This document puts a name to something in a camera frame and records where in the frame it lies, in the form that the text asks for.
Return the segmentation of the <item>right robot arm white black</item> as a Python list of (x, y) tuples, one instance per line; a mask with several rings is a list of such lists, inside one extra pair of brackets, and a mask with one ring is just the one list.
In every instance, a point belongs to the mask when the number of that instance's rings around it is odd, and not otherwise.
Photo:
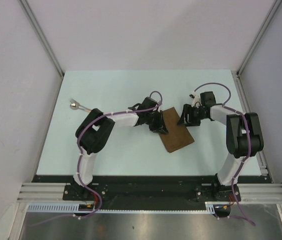
[(237, 182), (245, 163), (264, 148), (264, 139), (258, 114), (243, 113), (225, 104), (217, 103), (212, 91), (190, 94), (191, 104), (183, 105), (178, 125), (196, 127), (202, 120), (218, 121), (226, 126), (228, 156), (208, 188), (208, 196), (217, 201), (239, 198)]

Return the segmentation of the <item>brown cloth napkin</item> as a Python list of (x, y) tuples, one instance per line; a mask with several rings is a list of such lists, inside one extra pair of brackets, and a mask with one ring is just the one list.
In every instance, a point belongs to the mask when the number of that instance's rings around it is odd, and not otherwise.
[(184, 125), (177, 124), (180, 117), (174, 107), (163, 111), (163, 119), (168, 133), (160, 133), (159, 136), (168, 153), (173, 153), (195, 142), (188, 129)]

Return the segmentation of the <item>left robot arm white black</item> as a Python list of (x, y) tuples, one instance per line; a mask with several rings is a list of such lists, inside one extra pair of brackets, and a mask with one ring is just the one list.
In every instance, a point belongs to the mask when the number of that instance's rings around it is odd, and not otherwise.
[(104, 113), (98, 108), (89, 109), (89, 114), (75, 132), (79, 159), (73, 175), (74, 194), (81, 200), (95, 193), (89, 184), (93, 180), (96, 157), (103, 150), (115, 128), (137, 127), (146, 124), (156, 134), (167, 135), (160, 107), (163, 99), (158, 101), (147, 96), (142, 103), (137, 103), (126, 110)]

